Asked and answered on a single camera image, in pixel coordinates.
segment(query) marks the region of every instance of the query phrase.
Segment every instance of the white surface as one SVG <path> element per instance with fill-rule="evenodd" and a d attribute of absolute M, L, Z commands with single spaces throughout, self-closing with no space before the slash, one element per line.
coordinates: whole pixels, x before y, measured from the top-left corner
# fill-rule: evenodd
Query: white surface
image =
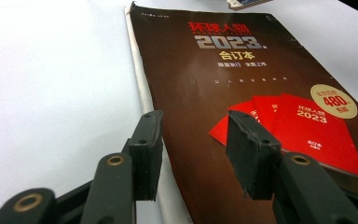
<path fill-rule="evenodd" d="M 226 11 L 226 0 L 137 1 Z M 120 151 L 142 115 L 124 7 L 130 0 L 0 0 L 0 206 L 29 188 L 61 196 Z M 358 100 L 358 12 L 337 0 L 273 0 L 272 13 Z M 161 223 L 138 203 L 138 223 Z"/>

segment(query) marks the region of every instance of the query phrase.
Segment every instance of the metal rivet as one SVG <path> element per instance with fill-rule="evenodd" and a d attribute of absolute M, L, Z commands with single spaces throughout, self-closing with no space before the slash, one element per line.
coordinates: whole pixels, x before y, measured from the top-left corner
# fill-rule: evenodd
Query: metal rivet
<path fill-rule="evenodd" d="M 14 210 L 16 212 L 26 212 L 37 207 L 40 203 L 42 203 L 43 196 L 38 193 L 32 193 L 20 198 L 14 204 Z"/>
<path fill-rule="evenodd" d="M 300 164 L 300 165 L 309 165 L 310 164 L 310 160 L 308 158 L 299 156 L 299 155 L 292 156 L 292 161 L 297 164 Z"/>
<path fill-rule="evenodd" d="M 106 161 L 108 165 L 120 165 L 123 162 L 124 158 L 122 156 L 112 156 Z"/>

